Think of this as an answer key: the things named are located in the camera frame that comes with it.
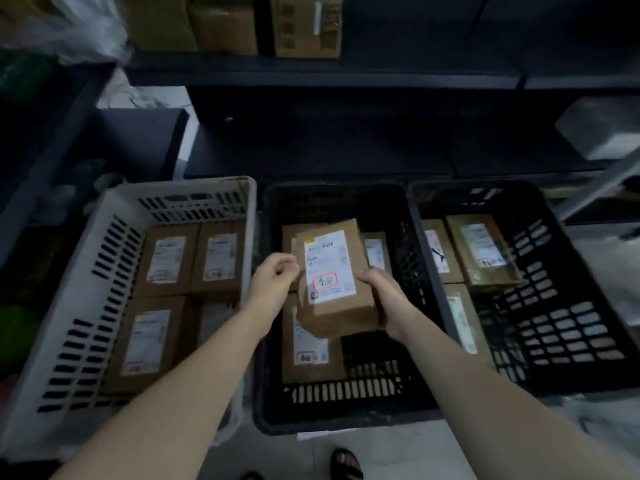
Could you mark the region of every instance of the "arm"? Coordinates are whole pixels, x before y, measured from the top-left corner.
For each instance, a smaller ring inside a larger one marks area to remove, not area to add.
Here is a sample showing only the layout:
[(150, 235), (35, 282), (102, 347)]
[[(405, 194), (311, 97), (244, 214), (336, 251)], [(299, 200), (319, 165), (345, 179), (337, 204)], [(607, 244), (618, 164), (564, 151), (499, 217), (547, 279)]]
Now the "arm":
[(244, 309), (100, 428), (54, 478), (196, 478), (253, 351), (299, 271), (292, 255), (268, 257)]
[(361, 279), (378, 291), (388, 334), (409, 350), (479, 480), (630, 479), (594, 440), (465, 352), (388, 273)]

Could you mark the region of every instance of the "plastic crate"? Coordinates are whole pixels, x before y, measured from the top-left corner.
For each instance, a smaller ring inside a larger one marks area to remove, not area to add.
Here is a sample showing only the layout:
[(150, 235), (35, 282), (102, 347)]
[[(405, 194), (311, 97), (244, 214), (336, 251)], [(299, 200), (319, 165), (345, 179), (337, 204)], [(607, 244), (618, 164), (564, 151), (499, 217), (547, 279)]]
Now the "plastic crate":
[[(416, 182), (408, 199), (418, 230), (421, 219), (491, 214), (528, 279), (503, 293), (472, 297), (501, 374), (548, 403), (640, 385), (636, 346), (535, 185)], [(423, 232), (420, 246), (437, 276)], [(439, 279), (434, 283), (442, 290)], [(441, 315), (459, 341), (448, 305)]]
[[(125, 184), (100, 199), (5, 413), (0, 456), (64, 458), (126, 401), (99, 396), (152, 225), (246, 219), (241, 301), (251, 279), (257, 186), (249, 177)], [(242, 421), (243, 382), (214, 444)]]
[[(407, 297), (435, 322), (436, 298), (420, 256), (418, 234), (404, 188), (396, 184), (276, 184), (264, 193), (267, 249), (282, 249), (286, 224), (356, 218), (363, 232), (384, 231), (392, 272)], [(253, 419), (267, 435), (391, 426), (441, 418), (407, 350), (377, 331), (343, 337), (348, 379), (304, 385), (282, 383), (282, 315), (256, 355)]]

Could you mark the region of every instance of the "forearm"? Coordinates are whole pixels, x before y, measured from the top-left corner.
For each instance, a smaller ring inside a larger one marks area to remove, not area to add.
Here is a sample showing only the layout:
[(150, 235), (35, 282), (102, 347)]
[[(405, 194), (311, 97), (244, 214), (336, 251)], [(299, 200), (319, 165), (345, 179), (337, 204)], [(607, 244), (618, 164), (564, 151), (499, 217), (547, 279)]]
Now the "forearm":
[(407, 348), (479, 480), (629, 478), (590, 437), (416, 313)]
[(260, 334), (241, 311), (112, 418), (56, 478), (196, 478)]

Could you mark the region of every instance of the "hand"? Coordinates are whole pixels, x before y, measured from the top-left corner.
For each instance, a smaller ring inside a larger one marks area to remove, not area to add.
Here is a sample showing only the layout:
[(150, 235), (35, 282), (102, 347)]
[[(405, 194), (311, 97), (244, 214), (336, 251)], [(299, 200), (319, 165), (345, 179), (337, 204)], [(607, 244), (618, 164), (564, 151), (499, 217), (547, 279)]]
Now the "hand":
[(284, 305), (300, 266), (293, 254), (274, 253), (255, 270), (249, 286), (249, 299), (244, 307), (264, 325), (262, 337), (267, 335), (273, 320)]
[(364, 273), (360, 273), (358, 278), (377, 291), (380, 304), (385, 311), (385, 330), (389, 337), (407, 345), (411, 322), (421, 316), (420, 311), (409, 302), (398, 282), (379, 267), (370, 267)]

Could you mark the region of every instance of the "white plastic crate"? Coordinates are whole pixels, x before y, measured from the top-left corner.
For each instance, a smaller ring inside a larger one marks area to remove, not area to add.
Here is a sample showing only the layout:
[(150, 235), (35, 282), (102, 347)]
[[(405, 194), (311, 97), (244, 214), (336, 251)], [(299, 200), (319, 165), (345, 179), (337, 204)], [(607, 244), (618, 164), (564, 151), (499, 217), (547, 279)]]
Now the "white plastic crate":
[[(101, 198), (6, 411), (0, 457), (64, 458), (122, 403), (98, 396), (149, 226), (246, 219), (241, 303), (252, 271), (257, 186), (249, 177), (125, 184)], [(214, 444), (242, 421), (243, 387)]]

